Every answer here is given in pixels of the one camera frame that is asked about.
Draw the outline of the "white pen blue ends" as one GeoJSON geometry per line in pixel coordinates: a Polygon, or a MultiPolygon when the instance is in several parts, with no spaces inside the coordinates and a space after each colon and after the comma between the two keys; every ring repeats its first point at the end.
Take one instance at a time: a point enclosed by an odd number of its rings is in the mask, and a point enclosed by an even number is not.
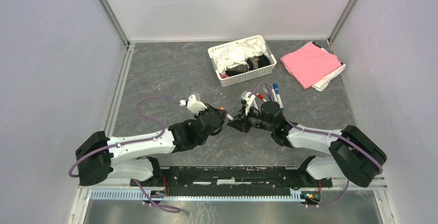
{"type": "Polygon", "coordinates": [[[277,103],[279,104],[280,109],[284,110],[284,105],[283,105],[283,102],[282,102],[282,99],[281,99],[281,96],[280,96],[280,93],[279,93],[278,85],[276,83],[273,84],[273,90],[275,92],[277,103]]]}

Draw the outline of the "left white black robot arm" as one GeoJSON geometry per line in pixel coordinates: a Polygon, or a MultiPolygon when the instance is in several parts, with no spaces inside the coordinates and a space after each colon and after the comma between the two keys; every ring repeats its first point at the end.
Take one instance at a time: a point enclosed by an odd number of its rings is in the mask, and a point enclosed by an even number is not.
{"type": "Polygon", "coordinates": [[[222,131],[227,112],[210,105],[193,119],[173,124],[161,131],[130,136],[108,137],[94,132],[75,152],[72,166],[81,186],[93,186],[107,179],[135,179],[149,186],[162,181],[155,154],[185,152],[202,146],[210,136],[222,131]]]}

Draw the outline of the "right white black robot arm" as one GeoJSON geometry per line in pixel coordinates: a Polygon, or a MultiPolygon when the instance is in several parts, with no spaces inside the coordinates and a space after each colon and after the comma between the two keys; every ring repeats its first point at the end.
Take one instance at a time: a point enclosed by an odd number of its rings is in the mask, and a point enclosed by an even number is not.
{"type": "Polygon", "coordinates": [[[340,130],[305,127],[286,118],[278,103],[264,102],[259,109],[244,104],[228,126],[242,133],[250,129],[269,131],[280,146],[304,148],[325,153],[314,157],[298,173],[299,182],[311,187],[325,178],[344,177],[360,187],[383,173],[387,161],[385,152],[354,125],[340,130]]]}

